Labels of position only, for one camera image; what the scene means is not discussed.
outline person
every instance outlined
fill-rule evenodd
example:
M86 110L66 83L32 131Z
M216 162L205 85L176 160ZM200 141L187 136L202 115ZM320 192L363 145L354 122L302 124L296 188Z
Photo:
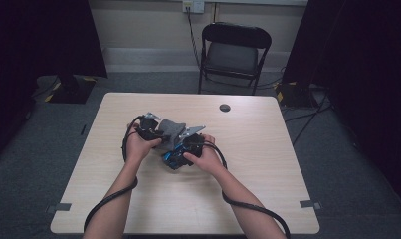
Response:
M161 143L160 138L151 141L142 139L138 133L134 133L136 127L138 127L137 123L134 124L129 132L125 165L105 197L128 187L134 181L142 161L147 157L150 150ZM213 136L202 135L205 142L215 144ZM184 153L184 157L192 161L201 170L211 174L224 193L232 200L263 207L260 200L222 165L213 148L203 146L200 157L188 152ZM121 238L125 229L131 194L132 191L129 191L99 209L90 221L83 238ZM248 238L286 238L272 217L242 207L232 205L231 207L241 229Z

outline wooden table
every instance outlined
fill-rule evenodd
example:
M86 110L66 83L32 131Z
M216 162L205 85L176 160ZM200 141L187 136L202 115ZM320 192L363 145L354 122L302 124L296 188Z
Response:
M220 111L227 104L231 110ZM152 112L163 119L206 125L216 137L228 169L270 210L288 223L292 233L313 234L319 225L309 200L277 101L271 97L109 93L103 98L61 203L54 233L83 233L90 210L102 200L124 164L121 141L126 125ZM242 234L221 188L195 165L168 168L163 151L152 150L138 172L125 233Z

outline wire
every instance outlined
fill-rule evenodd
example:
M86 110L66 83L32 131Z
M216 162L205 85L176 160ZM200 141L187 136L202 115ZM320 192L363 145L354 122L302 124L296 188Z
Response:
M208 146L208 147L211 147L211 148L215 149L218 152L219 157L221 158L222 165L228 170L228 165L227 165L227 162L225 160L225 157L224 157L223 153L221 152L221 150L214 143L207 141L206 143L193 143L193 144ZM258 211L258 212L264 213L264 214L274 218L284 228L285 235L286 235L287 239L291 239L290 228L288 227L287 223L285 222L285 220L280 215L276 214L275 212L273 212L273 211L271 211L269 209L266 209L266 208L258 206L258 205L232 200L225 194L224 191L222 191L222 197L223 197L224 201L226 203L230 204L230 205L247 208L247 209L254 210L254 211Z
M197 53L196 40L194 38L193 26L191 24L191 9L189 7L186 7L185 10L187 11L187 15L188 15L188 23L190 24L191 43L193 44L194 56L196 57L197 67L200 70L200 62L199 62L199 57L198 57L198 53Z
M324 108L324 109L321 110L321 111L317 111L317 112L314 112L314 113L311 113L311 114L308 114L308 115L304 115L304 116L300 116L300 117L295 117L295 118L292 118L292 119L287 119L287 120L285 120L285 122L289 122L289 121L292 121L292 120L299 120L299 119L307 118L307 117L312 117L313 115L316 115L316 114L318 114L318 113L325 112L325 111L327 111L327 110L329 110L329 109L331 109L331 104L330 104L330 106L328 106L327 108Z
M132 122L129 124L128 128L126 129L125 136L122 140L122 156L123 156L124 161L126 161L126 143L128 142L128 138L134 133L134 132L129 132L129 131L132 129L132 126L134 125L134 123L141 118L142 118L142 116L139 116L139 117L136 117L135 119L133 119ZM124 188L123 190L120 190L114 194L111 194L110 196L104 198L100 203L98 203L91 210L89 215L86 217L85 226L84 226L83 230L86 231L86 228L88 227L89 223L91 222L92 217L95 215L95 213L97 213L99 211L99 209L101 209L106 204L110 203L112 200L114 200L114 199L124 195L126 192L134 189L137 186L137 184L138 184L138 179L136 176L130 186L128 186L128 187Z
M39 93L35 93L35 94L32 96L32 98L38 97L39 95L45 93L47 90L49 90L49 89L57 82L57 80L58 80L58 76L55 77L54 81L53 81L48 87L46 87L44 90L42 90L42 91L39 92Z
M287 120L285 120L285 122L288 122L288 121L292 121L292 120L297 120L297 119L302 119L302 118L311 117L310 119L308 119L308 121L306 122L305 126L301 129L301 131L300 131L300 133L297 135L297 137L294 139L294 141L293 141L293 146L296 144L296 142L298 141L298 139L300 138L300 136L302 135L302 133L305 131L305 129L308 127L308 125L311 123L312 119L314 119L314 117L317 116L318 113L322 113L322 112L324 112L324 111L326 111L326 110L328 110L328 109L331 108L331 105L330 105L330 106L328 106L327 108L325 108L324 110L321 109L321 107L322 107L323 104L324 104L324 100L327 98L328 92L329 92L329 91L327 91L327 92L324 94L323 100L321 100L321 103L320 103L318 109L317 109L314 113L308 114L308 115L305 115L305 116L301 116L301 117L297 117L297 118L292 118L292 119L287 119Z
M105 206L106 204L110 203L112 200L117 199L120 196L123 196L125 193L127 193L128 191L134 189L138 184L138 179L137 176L135 177L134 181L131 183L130 186L126 187L123 190L120 190L114 194L111 194L110 196L104 198L100 203L98 203L89 213L88 217L86 217L86 221L85 221L85 226L83 228L83 231L86 231L86 228L89 225L89 222L91 222L92 217L95 215L95 213L97 213L99 211L99 209L101 209L103 206Z

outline chair backrest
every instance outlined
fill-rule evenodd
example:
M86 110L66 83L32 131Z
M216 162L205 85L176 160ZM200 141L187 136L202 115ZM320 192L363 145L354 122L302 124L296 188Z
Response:
M203 43L207 40L259 49L269 49L272 44L269 33L261 28L223 22L207 25L203 29L202 38Z

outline hand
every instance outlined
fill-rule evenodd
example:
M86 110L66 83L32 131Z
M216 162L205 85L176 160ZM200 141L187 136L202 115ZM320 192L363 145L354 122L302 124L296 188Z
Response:
M150 152L150 149L160 145L162 142L161 138L155 140L146 141L135 129L139 127L138 123L132 125L129 131L128 141L126 143L126 158L127 160L143 160Z
M215 138L213 136L208 134L202 135L204 137L205 143L209 142L215 144ZM207 145L203 146L202 154L200 157L196 157L189 152L185 152L183 156L196 164L203 171L206 171L212 175L216 175L216 173L218 173L221 169L225 169L215 149Z

